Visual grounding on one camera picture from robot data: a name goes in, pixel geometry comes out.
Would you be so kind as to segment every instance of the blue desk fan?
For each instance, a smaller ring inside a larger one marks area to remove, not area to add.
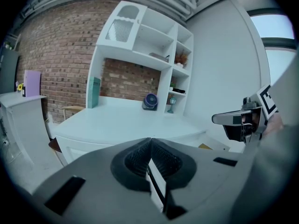
[[[147,94],[142,103],[142,109],[156,111],[158,98],[154,94]]]

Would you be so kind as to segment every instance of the yellow flower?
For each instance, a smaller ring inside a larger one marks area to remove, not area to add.
[[[21,91],[23,89],[23,83],[18,85],[18,91]]]

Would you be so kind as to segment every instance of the floor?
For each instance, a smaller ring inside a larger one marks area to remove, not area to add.
[[[14,161],[6,164],[6,168],[12,181],[31,194],[43,181],[60,169],[57,164],[48,164],[46,167],[34,165],[27,161],[22,153]]]

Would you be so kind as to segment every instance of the window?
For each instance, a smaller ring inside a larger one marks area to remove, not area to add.
[[[292,23],[284,14],[267,14],[271,9],[261,9],[265,14],[257,14],[259,11],[249,11],[265,46],[271,85],[275,84],[290,65],[296,54],[296,43]]]

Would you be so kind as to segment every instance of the white desk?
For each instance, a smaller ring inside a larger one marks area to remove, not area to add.
[[[145,111],[141,101],[105,99],[111,102],[84,109],[55,129],[57,141],[68,163],[90,151],[129,140],[145,137],[176,140],[205,131],[183,116]]]
[[[45,96],[22,97],[18,92],[0,96],[3,124],[10,143],[16,142],[24,157],[47,168],[61,164],[49,147],[43,120],[41,99]]]

